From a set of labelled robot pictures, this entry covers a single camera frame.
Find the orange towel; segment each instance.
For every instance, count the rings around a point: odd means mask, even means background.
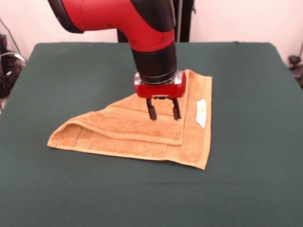
[[[168,160],[205,169],[211,143],[212,78],[186,70],[187,89],[179,99],[182,119],[173,118],[170,100],[152,100],[158,119],[149,118],[145,99],[136,94],[103,110],[68,120],[48,146],[118,157]],[[205,100],[206,109],[197,102]],[[206,113],[205,126],[196,121]]]

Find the table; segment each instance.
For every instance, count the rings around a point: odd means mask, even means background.
[[[268,43],[181,43],[212,76],[205,171],[50,149],[66,120],[134,93],[127,44],[38,44],[0,116],[1,227],[302,226],[303,93]]]

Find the white tag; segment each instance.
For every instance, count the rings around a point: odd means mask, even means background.
[[[196,121],[202,126],[205,127],[206,123],[206,101],[202,99],[197,102],[197,117]]]

